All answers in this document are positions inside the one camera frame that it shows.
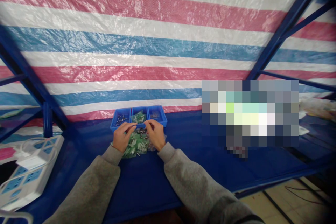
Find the power strip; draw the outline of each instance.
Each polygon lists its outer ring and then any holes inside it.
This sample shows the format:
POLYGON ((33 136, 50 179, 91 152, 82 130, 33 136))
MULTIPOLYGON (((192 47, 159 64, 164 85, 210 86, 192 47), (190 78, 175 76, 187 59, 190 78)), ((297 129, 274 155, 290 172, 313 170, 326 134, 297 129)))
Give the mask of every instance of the power strip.
POLYGON ((63 141, 64 138, 58 135, 48 138, 48 140, 38 141, 34 144, 36 149, 42 149, 50 156, 49 158, 53 157, 53 148, 55 147, 57 150, 56 157, 41 169, 23 176, 21 176, 21 174, 26 173, 28 170, 22 166, 18 166, 9 178, 16 179, 9 181, 0 188, 0 209, 16 211, 42 195, 63 141))

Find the tiled floor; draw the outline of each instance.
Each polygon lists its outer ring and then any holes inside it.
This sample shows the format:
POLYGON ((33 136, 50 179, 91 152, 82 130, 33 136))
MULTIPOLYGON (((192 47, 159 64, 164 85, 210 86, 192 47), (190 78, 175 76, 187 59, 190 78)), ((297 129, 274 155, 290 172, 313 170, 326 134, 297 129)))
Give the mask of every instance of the tiled floor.
MULTIPOLYGON (((303 180, 314 190, 319 189, 306 178, 301 178, 301 180, 303 180)), ((322 201, 320 201, 309 191, 290 189, 300 197, 310 201, 319 202, 321 205, 302 200, 289 192, 285 186, 293 188, 305 188, 298 181, 291 180, 284 184, 267 189, 266 192, 295 224, 323 223, 323 218, 328 213, 328 208, 322 204, 322 201)), ((323 192, 318 193, 325 199, 331 201, 331 199, 323 192)), ((272 203, 262 192, 258 192, 254 195, 243 198, 241 201, 248 204, 251 209, 264 220, 266 224, 288 224, 288 221, 272 205, 272 203)))

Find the blue plastic bin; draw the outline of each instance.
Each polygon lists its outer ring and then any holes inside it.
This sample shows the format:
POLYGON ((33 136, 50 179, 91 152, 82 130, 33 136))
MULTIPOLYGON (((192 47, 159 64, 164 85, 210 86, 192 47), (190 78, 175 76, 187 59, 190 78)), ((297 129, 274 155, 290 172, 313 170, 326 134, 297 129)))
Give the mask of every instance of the blue plastic bin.
POLYGON ((115 110, 112 123, 111 123, 111 127, 110 127, 112 132, 114 132, 119 127, 119 125, 118 126, 116 125, 119 115, 123 115, 125 118, 128 118, 128 120, 125 120, 125 122, 127 123, 131 122, 131 112, 132 112, 131 108, 122 108, 122 109, 120 108, 120 109, 115 110))
MULTIPOLYGON (((165 112, 163 111, 162 106, 151 106, 151 107, 133 107, 133 108, 122 108, 117 109, 114 112, 114 116, 111 123, 111 130, 114 132, 119 126, 116 125, 118 121, 118 115, 124 115, 124 117, 129 118, 127 122, 131 123, 132 119, 131 116, 139 113, 142 111, 144 114, 146 114, 146 120, 154 119, 161 123, 164 127, 167 126, 167 117, 165 115, 165 112)), ((137 128, 145 128, 145 124, 137 124, 137 128)))
POLYGON ((167 117, 163 111, 162 106, 151 106, 148 107, 149 119, 154 119, 161 123, 164 127, 167 126, 167 117))
MULTIPOLYGON (((146 120, 148 120, 149 119, 148 107, 133 107, 132 108, 132 116, 139 113, 140 111, 142 111, 143 114, 146 115, 146 120)), ((146 125, 144 123, 141 123, 141 124, 137 124, 136 127, 137 128, 145 128, 146 125)))

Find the gray sleeve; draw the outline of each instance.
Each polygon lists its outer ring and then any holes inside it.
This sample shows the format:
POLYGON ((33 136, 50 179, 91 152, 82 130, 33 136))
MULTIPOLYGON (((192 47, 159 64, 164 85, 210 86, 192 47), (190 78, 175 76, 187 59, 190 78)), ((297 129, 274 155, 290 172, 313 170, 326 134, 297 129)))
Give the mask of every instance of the gray sleeve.
POLYGON ((69 195, 44 224, 102 223, 120 176, 123 154, 110 146, 79 177, 69 195))
POLYGON ((158 153, 174 191, 198 223, 262 223, 252 210, 170 143, 158 153))

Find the blue work surface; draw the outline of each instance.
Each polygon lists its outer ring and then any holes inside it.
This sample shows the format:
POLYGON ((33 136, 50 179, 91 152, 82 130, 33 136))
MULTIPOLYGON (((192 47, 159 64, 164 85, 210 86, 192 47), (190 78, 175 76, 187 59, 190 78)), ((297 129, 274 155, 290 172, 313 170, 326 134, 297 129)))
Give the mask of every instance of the blue work surface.
POLYGON ((300 125, 310 132, 299 138, 299 146, 295 147, 309 159, 316 160, 336 151, 336 124, 306 115, 300 119, 300 125))
MULTIPOLYGON (((250 150, 247 161, 221 147, 203 147, 200 111, 166 116, 167 141, 182 149, 231 191, 312 173, 306 164, 279 147, 250 150)), ((42 223, 55 212, 83 171, 108 148, 112 141, 110 124, 111 120, 80 122, 64 133, 65 141, 43 195, 21 209, 34 216, 34 223, 42 223)), ((182 205, 165 176, 157 152, 122 160, 120 167, 120 179, 104 223, 117 223, 182 205)))

